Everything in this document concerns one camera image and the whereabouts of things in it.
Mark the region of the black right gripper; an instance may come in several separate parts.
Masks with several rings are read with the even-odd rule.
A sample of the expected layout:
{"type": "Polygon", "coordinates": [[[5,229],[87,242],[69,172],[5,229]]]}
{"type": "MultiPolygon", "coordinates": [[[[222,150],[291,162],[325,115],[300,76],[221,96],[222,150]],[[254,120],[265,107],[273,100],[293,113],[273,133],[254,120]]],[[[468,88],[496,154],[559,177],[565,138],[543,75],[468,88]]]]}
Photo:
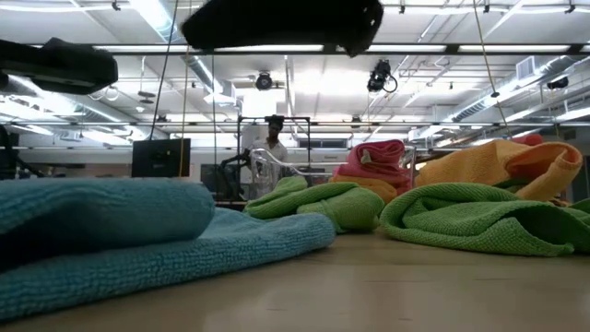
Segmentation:
{"type": "Polygon", "coordinates": [[[372,45],[384,6],[378,0],[211,0],[182,24],[195,49],[317,44],[356,56],[372,45]]]}

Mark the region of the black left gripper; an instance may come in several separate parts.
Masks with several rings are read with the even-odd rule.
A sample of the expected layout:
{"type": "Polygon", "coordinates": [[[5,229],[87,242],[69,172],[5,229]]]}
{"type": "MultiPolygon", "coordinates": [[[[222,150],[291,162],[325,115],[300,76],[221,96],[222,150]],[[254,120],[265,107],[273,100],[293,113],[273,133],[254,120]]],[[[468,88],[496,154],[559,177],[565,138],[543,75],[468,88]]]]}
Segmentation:
{"type": "Polygon", "coordinates": [[[118,80],[112,54],[88,44],[51,38],[40,47],[1,41],[1,92],[88,95],[118,80]]]}

